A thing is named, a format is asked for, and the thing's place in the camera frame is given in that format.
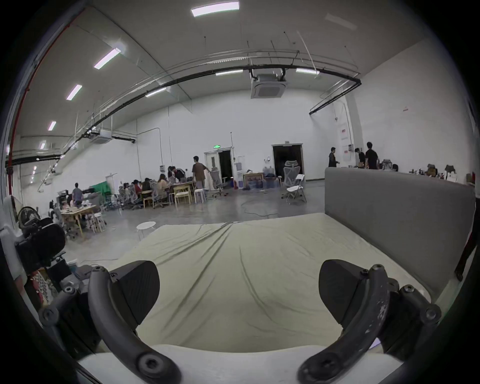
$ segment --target white folding chair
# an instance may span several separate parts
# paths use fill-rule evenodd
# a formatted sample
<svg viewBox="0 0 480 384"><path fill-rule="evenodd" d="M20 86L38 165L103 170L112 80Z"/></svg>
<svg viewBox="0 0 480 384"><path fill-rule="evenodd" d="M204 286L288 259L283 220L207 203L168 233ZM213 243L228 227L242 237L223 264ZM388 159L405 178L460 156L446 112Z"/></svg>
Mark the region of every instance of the white folding chair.
<svg viewBox="0 0 480 384"><path fill-rule="evenodd" d="M300 196L303 197L303 200L307 202L307 197L305 196L305 175L298 174L297 177L295 178L295 183L291 187L287 188L287 203L288 199L291 197L292 199L297 198L297 196L300 194Z"/></svg>

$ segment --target bolt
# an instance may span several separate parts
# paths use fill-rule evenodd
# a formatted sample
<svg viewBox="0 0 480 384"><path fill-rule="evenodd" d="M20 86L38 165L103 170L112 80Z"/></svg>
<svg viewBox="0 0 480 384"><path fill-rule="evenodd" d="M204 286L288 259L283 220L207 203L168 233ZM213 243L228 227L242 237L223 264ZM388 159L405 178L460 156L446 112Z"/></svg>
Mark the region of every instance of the bolt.
<svg viewBox="0 0 480 384"><path fill-rule="evenodd" d="M429 308L425 311L425 316L428 320L433 320L437 317L437 313L432 308Z"/></svg>

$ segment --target bed sheet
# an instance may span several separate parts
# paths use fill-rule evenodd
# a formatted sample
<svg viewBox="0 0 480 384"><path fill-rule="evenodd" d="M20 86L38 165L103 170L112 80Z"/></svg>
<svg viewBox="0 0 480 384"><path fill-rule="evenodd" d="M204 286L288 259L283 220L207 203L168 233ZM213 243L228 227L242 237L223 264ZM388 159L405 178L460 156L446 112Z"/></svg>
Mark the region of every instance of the bed sheet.
<svg viewBox="0 0 480 384"><path fill-rule="evenodd" d="M426 290L359 235L323 214L165 225L111 269L151 260L160 294L137 328L149 345L219 352L328 346L340 335L318 292L323 261L383 264L400 286Z"/></svg>

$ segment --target gray headboard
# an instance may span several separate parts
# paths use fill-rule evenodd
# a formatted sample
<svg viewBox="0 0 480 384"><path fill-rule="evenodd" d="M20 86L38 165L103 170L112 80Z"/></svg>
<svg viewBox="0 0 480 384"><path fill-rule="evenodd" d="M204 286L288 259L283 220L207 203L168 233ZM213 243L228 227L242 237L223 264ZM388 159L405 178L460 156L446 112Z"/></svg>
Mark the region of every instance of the gray headboard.
<svg viewBox="0 0 480 384"><path fill-rule="evenodd" d="M467 185L380 170L325 170L325 213L395 260L432 301L453 276L474 210Z"/></svg>

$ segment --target wooden chair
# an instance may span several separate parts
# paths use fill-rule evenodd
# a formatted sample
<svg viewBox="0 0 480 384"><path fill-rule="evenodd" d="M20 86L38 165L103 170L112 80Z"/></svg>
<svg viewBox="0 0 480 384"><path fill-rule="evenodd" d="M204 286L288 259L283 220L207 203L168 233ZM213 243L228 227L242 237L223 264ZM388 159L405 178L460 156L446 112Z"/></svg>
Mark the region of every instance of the wooden chair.
<svg viewBox="0 0 480 384"><path fill-rule="evenodd" d="M190 187L188 185L182 187L174 187L175 193L175 206L177 205L178 199L187 198L188 197L188 204L192 203L192 197L190 195Z"/></svg>

